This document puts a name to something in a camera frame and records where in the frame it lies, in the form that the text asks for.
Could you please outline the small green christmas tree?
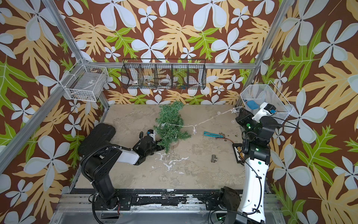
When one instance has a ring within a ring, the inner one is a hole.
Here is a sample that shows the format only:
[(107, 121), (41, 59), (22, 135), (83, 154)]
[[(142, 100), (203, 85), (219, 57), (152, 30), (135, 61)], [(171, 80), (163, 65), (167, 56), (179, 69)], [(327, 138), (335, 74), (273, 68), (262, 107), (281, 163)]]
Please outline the small green christmas tree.
[(160, 111), (158, 117), (155, 119), (156, 125), (154, 126), (154, 131), (161, 138), (158, 145), (161, 146), (166, 153), (170, 151), (172, 144), (191, 138), (190, 133), (182, 131), (184, 120), (180, 114), (180, 110), (183, 107), (184, 104), (180, 101), (159, 106)]

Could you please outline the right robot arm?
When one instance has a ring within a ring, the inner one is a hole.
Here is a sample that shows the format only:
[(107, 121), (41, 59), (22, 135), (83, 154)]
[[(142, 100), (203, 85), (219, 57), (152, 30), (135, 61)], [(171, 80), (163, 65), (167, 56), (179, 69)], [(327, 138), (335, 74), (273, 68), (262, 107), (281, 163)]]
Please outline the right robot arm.
[(268, 104), (256, 114), (240, 108), (236, 122), (242, 129), (242, 143), (238, 143), (244, 158), (245, 184), (241, 202), (237, 208), (227, 208), (226, 224), (264, 224), (265, 177), (270, 164), (269, 142), (280, 124), (273, 117), (276, 108)]

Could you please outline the clear string lights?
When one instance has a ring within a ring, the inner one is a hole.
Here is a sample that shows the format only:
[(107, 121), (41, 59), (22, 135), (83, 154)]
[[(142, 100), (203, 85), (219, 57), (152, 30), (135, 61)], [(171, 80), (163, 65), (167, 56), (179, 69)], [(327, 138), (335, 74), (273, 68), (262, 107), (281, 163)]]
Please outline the clear string lights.
[(196, 131), (196, 128), (201, 126), (202, 124), (204, 123), (207, 123), (213, 119), (216, 119), (217, 117), (221, 116), (221, 115), (224, 115), (224, 114), (227, 114), (227, 113), (238, 113), (239, 112), (239, 109), (243, 108), (243, 106), (236, 106), (236, 107), (232, 107), (230, 108), (229, 110), (227, 111), (224, 111), (224, 112), (220, 112), (218, 111), (216, 115), (212, 116), (211, 118), (209, 119), (206, 119), (202, 122), (199, 122), (197, 124), (194, 124), (194, 125), (176, 125), (176, 124), (170, 124), (168, 122), (165, 122), (165, 123), (160, 123), (158, 124), (158, 127), (160, 127), (161, 129), (163, 129), (165, 126), (174, 126), (174, 127), (191, 127), (193, 129), (193, 134), (196, 135), (197, 131)]

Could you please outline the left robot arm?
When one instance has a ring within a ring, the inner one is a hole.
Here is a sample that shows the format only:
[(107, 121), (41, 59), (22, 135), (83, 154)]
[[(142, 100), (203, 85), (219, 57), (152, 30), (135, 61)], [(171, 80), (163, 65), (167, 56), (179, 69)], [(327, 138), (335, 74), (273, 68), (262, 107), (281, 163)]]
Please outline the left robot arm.
[(112, 210), (118, 202), (116, 190), (110, 179), (110, 171), (115, 163), (139, 166), (148, 156), (165, 149), (159, 143), (150, 135), (141, 138), (133, 148), (112, 144), (107, 139), (96, 140), (90, 137), (81, 143), (81, 172), (90, 181), (105, 208)]

